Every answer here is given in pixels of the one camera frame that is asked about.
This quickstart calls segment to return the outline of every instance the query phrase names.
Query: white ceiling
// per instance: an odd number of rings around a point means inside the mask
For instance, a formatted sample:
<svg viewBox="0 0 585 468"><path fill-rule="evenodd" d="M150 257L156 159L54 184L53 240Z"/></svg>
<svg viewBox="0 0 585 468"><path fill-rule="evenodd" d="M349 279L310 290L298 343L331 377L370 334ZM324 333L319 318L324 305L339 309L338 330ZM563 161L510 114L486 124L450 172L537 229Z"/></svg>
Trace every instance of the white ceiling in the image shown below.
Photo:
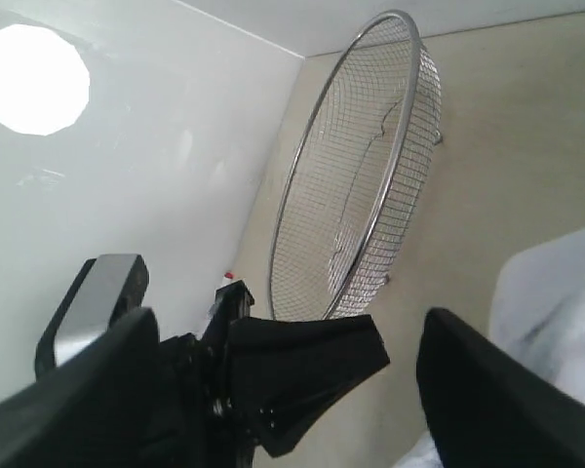
<svg viewBox="0 0 585 468"><path fill-rule="evenodd" d="M423 36L585 11L585 0L180 0L291 52L342 50L367 20L408 12Z"/></svg>

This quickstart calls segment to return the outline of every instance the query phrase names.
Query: metal mesh strainer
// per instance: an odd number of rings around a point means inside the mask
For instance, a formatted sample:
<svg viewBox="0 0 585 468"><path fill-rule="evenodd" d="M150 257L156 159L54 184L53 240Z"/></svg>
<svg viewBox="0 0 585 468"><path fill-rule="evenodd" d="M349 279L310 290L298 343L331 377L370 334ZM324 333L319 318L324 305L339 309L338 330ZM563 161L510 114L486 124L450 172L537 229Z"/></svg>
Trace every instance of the metal mesh strainer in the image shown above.
<svg viewBox="0 0 585 468"><path fill-rule="evenodd" d="M292 163L269 265L278 320L360 314L384 284L439 135L440 81L410 16L342 55Z"/></svg>

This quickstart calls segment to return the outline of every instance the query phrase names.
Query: white wall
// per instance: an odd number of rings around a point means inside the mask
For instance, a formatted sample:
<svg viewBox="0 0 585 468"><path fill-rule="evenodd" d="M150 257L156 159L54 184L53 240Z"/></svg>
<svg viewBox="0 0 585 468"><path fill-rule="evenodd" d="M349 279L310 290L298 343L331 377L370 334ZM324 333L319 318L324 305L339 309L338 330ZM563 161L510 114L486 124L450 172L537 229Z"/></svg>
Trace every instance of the white wall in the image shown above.
<svg viewBox="0 0 585 468"><path fill-rule="evenodd" d="M361 25L408 12L424 36L585 11L585 0L181 0L305 57L342 50Z"/></svg>
<svg viewBox="0 0 585 468"><path fill-rule="evenodd" d="M231 266L300 58L168 0L0 1L91 74L51 136L0 125L0 399L84 260L140 253L163 336L188 332Z"/></svg>

